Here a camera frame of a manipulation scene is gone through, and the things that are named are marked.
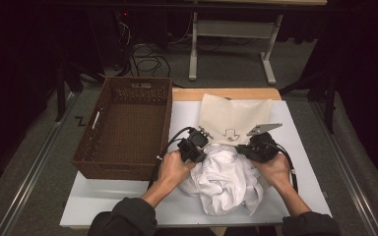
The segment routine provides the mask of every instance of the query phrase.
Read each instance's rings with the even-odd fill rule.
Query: person's right hand
[[[283,154],[278,153],[275,158],[266,163],[260,163],[254,160],[251,160],[251,162],[260,170],[269,184],[275,188],[281,187],[284,184],[290,185],[289,163]]]

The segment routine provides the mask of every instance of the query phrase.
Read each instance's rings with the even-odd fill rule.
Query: gray carpet floor
[[[149,53],[152,53],[151,56],[164,57],[170,69],[162,58],[158,59],[161,65],[155,71],[150,69],[158,65],[158,62],[145,61],[139,64],[140,76],[167,77],[169,74],[175,84],[185,88],[266,88],[269,85],[258,56],[260,48],[264,48],[266,43],[262,40],[244,43],[245,41],[228,38],[215,50],[212,50],[217,47],[214,42],[200,44],[203,50],[199,51],[196,82],[189,82],[187,79],[190,49],[185,43],[170,46],[167,50],[155,46],[142,47],[136,51],[135,56],[137,62],[145,60],[138,56],[147,57]],[[276,89],[298,80],[313,46],[314,43],[296,45],[292,41],[276,44],[271,56],[278,82],[275,85]],[[116,73],[113,68],[106,68],[107,76]],[[11,235],[87,235],[86,230],[63,228],[59,226],[59,221],[77,171],[70,159],[84,131],[83,126],[78,126],[79,119],[76,117],[83,117],[83,123],[87,122],[99,91],[99,85],[85,84],[81,93],[74,94],[77,97],[76,102],[66,114],[64,123],[59,124],[60,131],[28,195],[28,200],[16,215],[17,220],[12,225]],[[370,226],[362,219],[358,203],[350,194],[352,188],[347,183],[342,163],[337,159],[336,144],[341,153],[347,156],[352,176],[359,184],[378,221],[378,173],[359,143],[341,99],[337,96],[335,134],[331,135],[327,134],[318,113],[323,103],[310,103],[305,94],[306,91],[297,90],[283,99],[287,101],[334,219],[339,223],[343,235],[376,235],[371,233]],[[56,95],[53,94],[48,100],[48,108],[31,124],[26,138],[0,180],[0,222],[29,174],[48,134],[57,125],[54,122],[55,117]]]

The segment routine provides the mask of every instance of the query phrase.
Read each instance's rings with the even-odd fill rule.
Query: brown wicker basket
[[[72,163],[89,179],[149,180],[171,103],[170,79],[107,78]]]

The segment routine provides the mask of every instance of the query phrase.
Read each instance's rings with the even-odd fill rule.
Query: crumpled white cloth
[[[227,214],[240,205],[254,213],[269,187],[259,170],[234,147],[211,145],[204,149],[203,162],[191,170],[179,188],[191,197],[200,197],[208,215]]]

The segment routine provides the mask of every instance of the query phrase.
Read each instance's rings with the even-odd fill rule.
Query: white tabletop
[[[174,136],[177,131],[187,126],[197,127],[200,106],[200,101],[174,101],[169,136]],[[283,123],[270,133],[274,140],[288,151],[292,159],[299,195],[312,210],[331,215],[284,101],[273,101],[270,121]],[[73,228],[89,227],[98,213],[111,211],[118,201],[125,197],[140,197],[147,186],[148,182],[145,181],[90,180],[78,172],[60,225]],[[282,218],[288,216],[284,202],[274,188],[264,192],[262,202],[251,216],[243,206],[224,216],[206,215],[199,198],[188,197],[177,188],[157,206],[156,212],[159,227],[280,224]]]

